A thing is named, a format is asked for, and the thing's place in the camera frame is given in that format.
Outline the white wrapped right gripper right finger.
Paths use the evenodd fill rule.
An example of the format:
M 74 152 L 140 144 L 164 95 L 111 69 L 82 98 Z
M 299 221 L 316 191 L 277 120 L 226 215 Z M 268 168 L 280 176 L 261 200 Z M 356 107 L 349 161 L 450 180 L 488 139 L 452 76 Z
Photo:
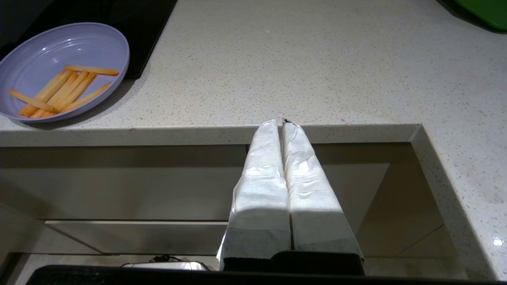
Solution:
M 364 254 L 305 131 L 282 127 L 282 158 L 289 193 L 290 225 L 297 251 Z

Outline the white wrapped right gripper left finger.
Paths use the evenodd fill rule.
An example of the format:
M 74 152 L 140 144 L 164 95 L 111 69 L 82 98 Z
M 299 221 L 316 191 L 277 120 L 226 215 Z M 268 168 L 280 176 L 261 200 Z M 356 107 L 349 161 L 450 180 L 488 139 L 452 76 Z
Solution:
M 252 137 L 233 190 L 229 221 L 217 260 L 226 269 L 232 258 L 269 260 L 292 245 L 289 198 L 277 121 L 264 122 Z

